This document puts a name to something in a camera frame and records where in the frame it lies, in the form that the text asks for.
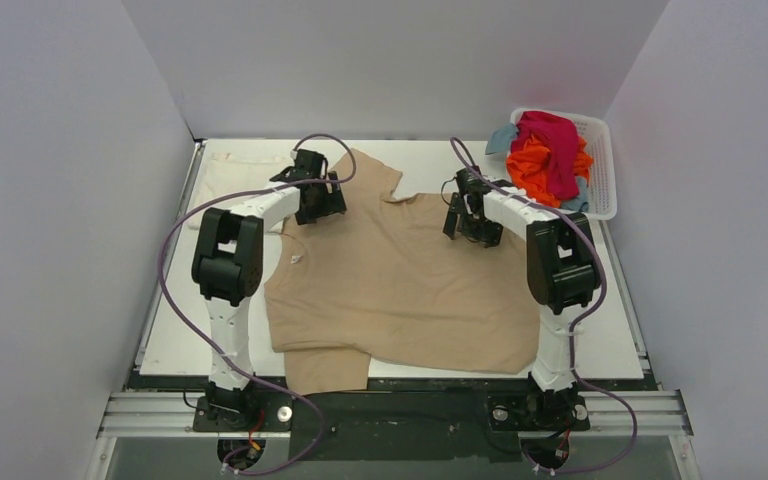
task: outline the pink cloth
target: pink cloth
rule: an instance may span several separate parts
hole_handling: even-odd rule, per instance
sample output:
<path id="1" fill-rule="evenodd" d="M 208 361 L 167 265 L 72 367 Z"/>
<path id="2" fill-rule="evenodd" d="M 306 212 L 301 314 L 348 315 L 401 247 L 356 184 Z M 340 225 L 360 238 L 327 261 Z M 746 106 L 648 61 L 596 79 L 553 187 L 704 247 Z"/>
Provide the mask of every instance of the pink cloth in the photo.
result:
<path id="1" fill-rule="evenodd" d="M 534 134 L 552 152 L 547 171 L 549 193 L 559 200 L 577 197 L 578 185 L 573 173 L 573 163 L 578 154 L 578 131 L 575 125 L 566 118 L 531 110 L 523 112 L 517 127 L 519 135 L 511 143 L 511 152 L 522 150 L 525 141 Z"/>

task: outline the blue garment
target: blue garment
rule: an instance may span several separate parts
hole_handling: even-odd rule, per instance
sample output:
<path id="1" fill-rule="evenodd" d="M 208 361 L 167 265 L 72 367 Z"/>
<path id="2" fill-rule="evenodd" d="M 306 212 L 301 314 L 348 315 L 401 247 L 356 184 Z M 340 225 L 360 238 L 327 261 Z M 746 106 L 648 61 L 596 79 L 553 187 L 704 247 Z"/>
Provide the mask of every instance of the blue garment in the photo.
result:
<path id="1" fill-rule="evenodd" d="M 578 185 L 578 196 L 563 202 L 561 208 L 572 210 L 573 212 L 589 212 L 590 202 L 587 200 L 587 179 L 575 177 L 575 184 Z"/>
<path id="2" fill-rule="evenodd" d="M 507 152 L 511 149 L 511 142 L 516 140 L 519 135 L 519 129 L 513 123 L 493 132 L 490 140 L 487 141 L 487 148 L 484 149 L 484 155 L 493 155 L 494 153 Z"/>

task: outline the orange garment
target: orange garment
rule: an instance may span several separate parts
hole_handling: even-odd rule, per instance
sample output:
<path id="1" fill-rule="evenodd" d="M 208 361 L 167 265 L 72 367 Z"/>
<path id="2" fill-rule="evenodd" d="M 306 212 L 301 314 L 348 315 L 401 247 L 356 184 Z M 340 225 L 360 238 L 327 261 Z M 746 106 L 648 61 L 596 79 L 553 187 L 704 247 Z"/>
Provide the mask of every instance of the orange garment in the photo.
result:
<path id="1" fill-rule="evenodd" d="M 573 162 L 573 173 L 576 177 L 584 177 L 590 183 L 590 166 L 593 158 L 585 153 L 587 141 L 578 137 L 578 153 Z M 522 150 L 511 152 L 505 162 L 511 182 L 519 188 L 524 188 L 529 197 L 543 205 L 558 208 L 561 201 L 549 193 L 548 166 L 552 151 L 533 134 L 525 141 Z"/>

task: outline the white wall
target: white wall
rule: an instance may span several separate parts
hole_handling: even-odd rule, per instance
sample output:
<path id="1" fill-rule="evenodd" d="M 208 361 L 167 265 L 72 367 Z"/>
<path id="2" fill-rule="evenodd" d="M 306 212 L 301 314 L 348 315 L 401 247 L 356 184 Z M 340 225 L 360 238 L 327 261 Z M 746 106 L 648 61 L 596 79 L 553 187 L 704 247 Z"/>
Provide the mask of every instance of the white wall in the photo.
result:
<path id="1" fill-rule="evenodd" d="M 485 138 L 601 117 L 667 0 L 124 0 L 196 136 Z"/>
<path id="2" fill-rule="evenodd" d="M 83 475 L 191 153 L 120 2 L 0 2 L 0 479 Z"/>
<path id="3" fill-rule="evenodd" d="M 768 2 L 672 0 L 607 121 L 655 373 L 707 480 L 768 478 Z"/>

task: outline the white plastic basket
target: white plastic basket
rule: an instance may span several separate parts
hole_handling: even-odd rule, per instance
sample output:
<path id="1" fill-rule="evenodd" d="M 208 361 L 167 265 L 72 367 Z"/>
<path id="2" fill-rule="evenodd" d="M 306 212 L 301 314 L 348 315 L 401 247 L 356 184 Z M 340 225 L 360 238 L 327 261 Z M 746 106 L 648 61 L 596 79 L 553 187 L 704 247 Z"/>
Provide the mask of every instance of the white plastic basket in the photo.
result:
<path id="1" fill-rule="evenodd" d="M 518 108 L 511 113 L 511 123 L 515 124 L 522 112 L 538 110 L 536 108 Z M 614 153 L 611 150 L 611 135 L 608 125 L 598 118 L 585 117 L 574 113 L 553 112 L 542 110 L 559 117 L 569 119 L 578 129 L 578 134 L 587 140 L 585 151 L 593 157 L 590 167 L 590 185 L 587 187 L 587 197 L 590 202 L 590 212 L 587 218 L 591 220 L 609 220 L 617 214 L 617 185 L 614 177 Z"/>

